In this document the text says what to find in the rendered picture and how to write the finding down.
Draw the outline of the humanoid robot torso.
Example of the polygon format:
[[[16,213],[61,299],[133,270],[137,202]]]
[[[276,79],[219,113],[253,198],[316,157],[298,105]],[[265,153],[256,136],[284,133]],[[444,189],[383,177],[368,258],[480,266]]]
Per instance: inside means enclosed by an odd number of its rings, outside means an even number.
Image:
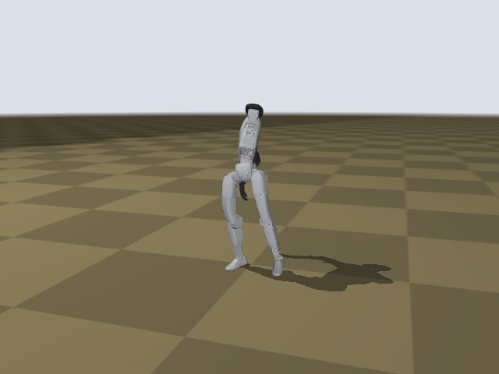
[[[252,159],[257,150],[257,144],[260,137],[261,121],[249,122],[246,117],[239,131],[239,150],[240,164],[235,166],[235,178],[238,182],[251,181],[252,169],[257,169]]]

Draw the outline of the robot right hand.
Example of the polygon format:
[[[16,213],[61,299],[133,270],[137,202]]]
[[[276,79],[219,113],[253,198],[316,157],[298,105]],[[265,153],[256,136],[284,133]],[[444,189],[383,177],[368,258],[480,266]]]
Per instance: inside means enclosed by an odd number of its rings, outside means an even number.
[[[245,193],[245,189],[244,189],[244,185],[246,184],[246,182],[240,182],[239,183],[240,186],[239,186],[239,191],[240,191],[240,194],[241,194],[241,197],[244,199],[244,200],[248,200],[246,197],[247,197],[247,194]],[[244,196],[245,195],[245,196]]]

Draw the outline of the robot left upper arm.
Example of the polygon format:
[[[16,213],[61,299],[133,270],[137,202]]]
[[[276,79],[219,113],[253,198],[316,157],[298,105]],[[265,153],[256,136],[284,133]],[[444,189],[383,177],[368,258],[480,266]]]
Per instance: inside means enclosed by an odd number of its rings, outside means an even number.
[[[249,119],[249,122],[257,122],[257,119],[259,117],[259,110],[255,109],[249,109],[248,110],[248,115],[247,118]]]

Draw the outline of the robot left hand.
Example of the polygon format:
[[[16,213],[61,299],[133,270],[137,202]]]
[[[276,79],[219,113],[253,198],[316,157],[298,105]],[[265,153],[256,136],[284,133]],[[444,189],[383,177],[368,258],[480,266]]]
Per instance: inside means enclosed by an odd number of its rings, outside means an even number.
[[[258,166],[259,163],[260,163],[260,155],[258,154],[257,150],[256,150],[256,153],[255,153],[255,156],[254,156],[254,159],[253,159],[253,164],[255,162],[255,165]]]

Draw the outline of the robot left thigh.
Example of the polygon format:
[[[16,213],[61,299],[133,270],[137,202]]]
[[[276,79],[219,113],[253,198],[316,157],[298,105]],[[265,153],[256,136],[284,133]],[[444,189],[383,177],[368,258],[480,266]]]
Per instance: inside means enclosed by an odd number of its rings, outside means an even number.
[[[252,169],[251,184],[253,195],[256,201],[257,209],[260,215],[260,225],[263,228],[264,223],[271,222],[271,214],[268,202],[268,189],[266,183],[268,175],[266,172]]]

